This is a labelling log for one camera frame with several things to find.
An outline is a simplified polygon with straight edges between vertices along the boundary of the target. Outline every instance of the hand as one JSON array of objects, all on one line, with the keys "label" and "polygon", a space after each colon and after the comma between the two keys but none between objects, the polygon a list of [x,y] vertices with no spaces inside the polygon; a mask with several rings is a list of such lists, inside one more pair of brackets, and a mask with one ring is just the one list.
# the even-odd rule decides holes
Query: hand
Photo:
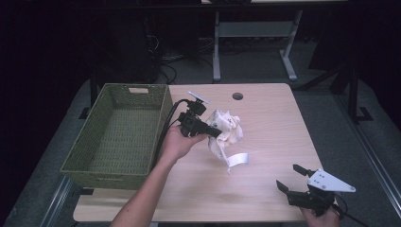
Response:
[{"label": "hand", "polygon": [[207,134],[198,134],[193,137],[184,137],[181,134],[180,126],[173,126],[167,132],[162,145],[162,158],[176,163],[183,158],[196,143],[204,140]]},{"label": "hand", "polygon": [[330,207],[322,216],[316,217],[311,210],[300,207],[309,227],[339,227],[340,216]]}]

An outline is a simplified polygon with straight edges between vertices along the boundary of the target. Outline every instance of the crumpled white fabric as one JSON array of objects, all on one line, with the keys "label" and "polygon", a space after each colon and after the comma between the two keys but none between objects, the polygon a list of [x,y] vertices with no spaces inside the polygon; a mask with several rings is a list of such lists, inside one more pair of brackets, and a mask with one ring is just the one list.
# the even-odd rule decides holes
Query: crumpled white fabric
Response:
[{"label": "crumpled white fabric", "polygon": [[242,129],[239,125],[240,119],[238,116],[231,116],[230,112],[224,113],[222,110],[215,110],[209,119],[206,120],[206,124],[210,127],[221,130],[221,134],[215,138],[209,136],[209,149],[222,161],[225,161],[228,166],[228,172],[230,173],[230,167],[239,163],[248,163],[248,154],[246,154],[246,160],[235,161],[235,164],[230,164],[230,158],[227,158],[225,154],[225,148],[235,144],[244,136]]}]

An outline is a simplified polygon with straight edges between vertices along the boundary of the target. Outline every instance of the table top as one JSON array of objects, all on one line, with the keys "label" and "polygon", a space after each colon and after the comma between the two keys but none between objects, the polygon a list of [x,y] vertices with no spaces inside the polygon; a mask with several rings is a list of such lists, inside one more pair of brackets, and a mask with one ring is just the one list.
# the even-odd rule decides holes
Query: table top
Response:
[{"label": "table top", "polygon": [[[227,156],[248,152],[250,162],[231,168],[208,148],[207,139],[195,145],[171,170],[152,221],[156,222],[284,222],[304,220],[288,205],[276,180],[290,190],[306,191],[307,178],[293,164],[316,169],[321,162],[294,96],[286,84],[211,84],[169,86],[173,101],[205,99],[205,121],[220,109],[240,117],[244,138],[226,148]],[[243,99],[234,100],[233,93]],[[173,120],[186,110],[181,104]],[[134,191],[95,189],[81,195],[77,221],[111,221]]]}]

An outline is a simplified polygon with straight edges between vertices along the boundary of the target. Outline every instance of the table hole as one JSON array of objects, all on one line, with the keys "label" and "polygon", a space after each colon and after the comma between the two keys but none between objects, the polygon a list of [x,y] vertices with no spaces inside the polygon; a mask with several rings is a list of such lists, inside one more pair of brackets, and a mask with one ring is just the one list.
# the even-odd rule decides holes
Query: table hole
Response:
[{"label": "table hole", "polygon": [[241,100],[242,98],[244,98],[244,95],[242,95],[241,93],[233,94],[233,99],[235,99],[235,100]]}]

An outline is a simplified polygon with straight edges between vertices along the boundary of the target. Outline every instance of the person's arm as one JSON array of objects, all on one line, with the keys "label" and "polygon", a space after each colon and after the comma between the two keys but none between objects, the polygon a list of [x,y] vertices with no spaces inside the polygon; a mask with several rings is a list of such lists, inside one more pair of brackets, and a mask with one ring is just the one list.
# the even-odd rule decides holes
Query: person's arm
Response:
[{"label": "person's arm", "polygon": [[162,145],[162,157],[156,167],[139,190],[121,208],[111,226],[149,227],[171,168],[189,152],[192,146],[206,137],[206,134],[183,137],[179,127],[171,127]]},{"label": "person's arm", "polygon": [[300,207],[309,227],[340,227],[340,216],[330,207],[322,216],[316,217],[311,210]]}]

